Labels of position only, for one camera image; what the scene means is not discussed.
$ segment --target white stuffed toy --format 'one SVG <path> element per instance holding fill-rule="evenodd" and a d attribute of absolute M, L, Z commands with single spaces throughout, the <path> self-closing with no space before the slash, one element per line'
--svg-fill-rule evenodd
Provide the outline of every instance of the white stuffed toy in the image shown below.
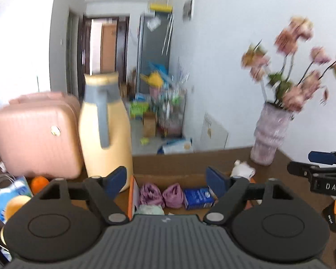
<path fill-rule="evenodd" d="M 234 166 L 230 177 L 240 176 L 247 178 L 250 181 L 255 175 L 255 169 L 250 167 L 246 162 L 241 163 L 239 160 L 236 160 Z"/>

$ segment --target metal screw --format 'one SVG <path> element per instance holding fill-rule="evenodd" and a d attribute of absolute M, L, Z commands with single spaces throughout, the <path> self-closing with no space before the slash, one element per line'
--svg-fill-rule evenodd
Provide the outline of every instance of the metal screw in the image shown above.
<path fill-rule="evenodd" d="M 113 213 L 108 217 L 108 220 L 110 222 L 120 223 L 126 220 L 126 216 L 123 215 L 122 213 Z"/>
<path fill-rule="evenodd" d="M 219 212 L 211 212 L 207 214 L 207 220 L 212 221 L 212 222 L 219 222 L 224 219 L 224 215 L 222 215 Z"/>

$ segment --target flower vase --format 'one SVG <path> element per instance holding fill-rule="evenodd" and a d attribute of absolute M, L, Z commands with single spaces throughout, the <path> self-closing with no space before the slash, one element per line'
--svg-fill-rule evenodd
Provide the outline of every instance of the flower vase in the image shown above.
<path fill-rule="evenodd" d="M 283 143 L 292 113 L 266 102 L 255 129 L 255 144 L 250 158 L 257 164 L 269 166 L 276 149 Z"/>

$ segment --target doorway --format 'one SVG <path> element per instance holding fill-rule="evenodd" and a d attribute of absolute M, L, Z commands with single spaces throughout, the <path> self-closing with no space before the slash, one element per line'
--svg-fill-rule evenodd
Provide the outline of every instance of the doorway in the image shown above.
<path fill-rule="evenodd" d="M 84 17 L 83 73 L 118 72 L 118 83 L 126 82 L 128 33 L 129 16 Z M 84 90 L 84 77 L 81 84 L 78 88 Z"/>

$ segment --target wooden door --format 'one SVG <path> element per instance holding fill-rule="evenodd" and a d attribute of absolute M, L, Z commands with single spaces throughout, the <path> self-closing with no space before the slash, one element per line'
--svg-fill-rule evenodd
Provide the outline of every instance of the wooden door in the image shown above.
<path fill-rule="evenodd" d="M 116 70 L 117 24 L 103 24 L 101 38 L 101 73 Z"/>

